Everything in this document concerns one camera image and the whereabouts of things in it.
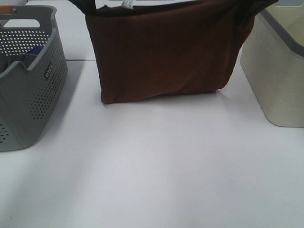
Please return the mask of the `brown towel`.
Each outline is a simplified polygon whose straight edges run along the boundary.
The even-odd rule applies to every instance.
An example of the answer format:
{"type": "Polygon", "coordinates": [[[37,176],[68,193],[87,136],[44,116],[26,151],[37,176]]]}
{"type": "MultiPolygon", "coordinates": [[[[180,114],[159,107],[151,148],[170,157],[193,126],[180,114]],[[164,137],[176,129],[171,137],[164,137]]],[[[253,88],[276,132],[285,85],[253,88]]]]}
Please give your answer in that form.
{"type": "Polygon", "coordinates": [[[85,15],[101,85],[115,104],[159,95],[213,92],[228,83],[255,16],[271,0],[192,0],[155,6],[96,7],[85,15]]]}

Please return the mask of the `blue towel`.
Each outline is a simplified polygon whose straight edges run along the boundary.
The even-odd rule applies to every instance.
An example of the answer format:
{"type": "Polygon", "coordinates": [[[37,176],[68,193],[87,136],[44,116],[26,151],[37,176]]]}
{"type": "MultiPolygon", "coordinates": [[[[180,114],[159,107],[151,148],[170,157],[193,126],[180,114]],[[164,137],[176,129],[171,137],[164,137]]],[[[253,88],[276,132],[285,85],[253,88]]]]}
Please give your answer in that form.
{"type": "Polygon", "coordinates": [[[42,49],[43,49],[43,46],[35,46],[30,51],[28,51],[28,54],[32,55],[32,56],[37,56],[41,52],[42,49]]]}

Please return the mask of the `beige plastic basket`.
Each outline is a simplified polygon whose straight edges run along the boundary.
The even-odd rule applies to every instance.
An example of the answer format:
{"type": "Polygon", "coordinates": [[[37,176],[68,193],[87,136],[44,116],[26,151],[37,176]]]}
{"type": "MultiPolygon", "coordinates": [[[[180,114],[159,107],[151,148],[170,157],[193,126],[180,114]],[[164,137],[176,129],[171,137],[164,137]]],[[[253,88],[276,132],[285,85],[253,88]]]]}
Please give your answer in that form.
{"type": "Polygon", "coordinates": [[[266,119],[304,125],[304,2],[279,0],[255,17],[240,64],[266,119]]]}

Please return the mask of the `grey perforated plastic basket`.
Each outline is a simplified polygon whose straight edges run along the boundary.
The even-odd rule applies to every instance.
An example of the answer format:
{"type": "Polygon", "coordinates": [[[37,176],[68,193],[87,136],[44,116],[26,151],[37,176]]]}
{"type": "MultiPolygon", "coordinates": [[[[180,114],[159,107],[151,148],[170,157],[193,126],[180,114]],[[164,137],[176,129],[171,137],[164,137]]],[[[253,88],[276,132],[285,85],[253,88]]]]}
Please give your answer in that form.
{"type": "Polygon", "coordinates": [[[0,149],[31,146],[41,135],[63,89],[67,63],[51,6],[15,6],[2,20],[33,19],[37,27],[0,28],[0,149]],[[43,46],[37,56],[28,54],[43,46]]]}

